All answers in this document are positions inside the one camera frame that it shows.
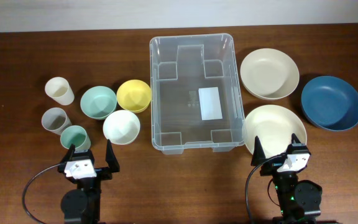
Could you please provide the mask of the mint green plastic cup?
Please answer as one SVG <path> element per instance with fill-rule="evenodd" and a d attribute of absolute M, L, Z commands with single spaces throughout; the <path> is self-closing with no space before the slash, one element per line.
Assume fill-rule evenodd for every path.
<path fill-rule="evenodd" d="M 66 149 L 69 149 L 73 144 L 75 152 L 87 151 L 91 147 L 90 137 L 86 130 L 77 125 L 69 126 L 62 132 L 60 143 Z"/>

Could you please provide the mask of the cream plate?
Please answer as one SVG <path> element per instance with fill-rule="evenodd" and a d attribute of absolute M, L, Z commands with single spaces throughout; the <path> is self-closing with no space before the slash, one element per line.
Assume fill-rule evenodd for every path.
<path fill-rule="evenodd" d="M 286 151 L 295 134 L 307 143 L 306 128 L 301 119 L 289 109 L 278 105 L 263 105 L 252 110 L 245 118 L 244 141 L 251 154 L 258 137 L 267 158 Z"/>

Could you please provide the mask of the translucent grey plastic cup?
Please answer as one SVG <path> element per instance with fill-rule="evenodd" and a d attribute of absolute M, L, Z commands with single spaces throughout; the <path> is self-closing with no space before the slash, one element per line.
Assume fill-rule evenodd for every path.
<path fill-rule="evenodd" d="M 50 108 L 41 119 L 42 126 L 47 131 L 61 135 L 62 132 L 72 125 L 68 115 L 61 108 Z"/>

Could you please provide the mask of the dark blue plate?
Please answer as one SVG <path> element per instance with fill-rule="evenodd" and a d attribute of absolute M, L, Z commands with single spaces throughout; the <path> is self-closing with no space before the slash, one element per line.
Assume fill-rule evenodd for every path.
<path fill-rule="evenodd" d="M 333 76 L 310 80 L 301 92 L 301 108 L 314 126 L 328 131 L 347 131 L 358 125 L 358 92 Z"/>

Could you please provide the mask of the beige plate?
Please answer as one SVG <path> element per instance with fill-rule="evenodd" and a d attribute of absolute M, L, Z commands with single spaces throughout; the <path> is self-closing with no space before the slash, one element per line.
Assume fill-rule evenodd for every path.
<path fill-rule="evenodd" d="M 278 100 L 295 91 L 299 69 L 286 53 L 276 49 L 257 49 L 242 61 L 240 77 L 245 89 L 263 100 Z"/>

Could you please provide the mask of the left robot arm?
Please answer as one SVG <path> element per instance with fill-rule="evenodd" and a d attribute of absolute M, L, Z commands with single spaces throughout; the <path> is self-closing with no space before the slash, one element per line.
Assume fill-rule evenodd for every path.
<path fill-rule="evenodd" d="M 111 180 L 113 173 L 120 171 L 112 144 L 107 141 L 106 167 L 95 168 L 90 149 L 76 152 L 71 145 L 58 165 L 58 172 L 76 185 L 61 199 L 60 208 L 65 223 L 98 223 L 100 220 L 101 182 Z"/>

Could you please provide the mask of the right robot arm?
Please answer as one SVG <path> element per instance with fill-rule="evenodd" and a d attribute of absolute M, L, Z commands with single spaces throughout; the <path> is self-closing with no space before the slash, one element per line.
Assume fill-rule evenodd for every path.
<path fill-rule="evenodd" d="M 273 223 L 316 223 L 321 215 L 322 187 L 310 180 L 298 180 L 298 173 L 306 169 L 310 158 L 306 144 L 296 134 L 285 152 L 266 158 L 259 138 L 255 137 L 251 166 L 253 174 L 260 169 L 261 176 L 271 176 L 275 185 L 281 217 L 274 217 Z"/>

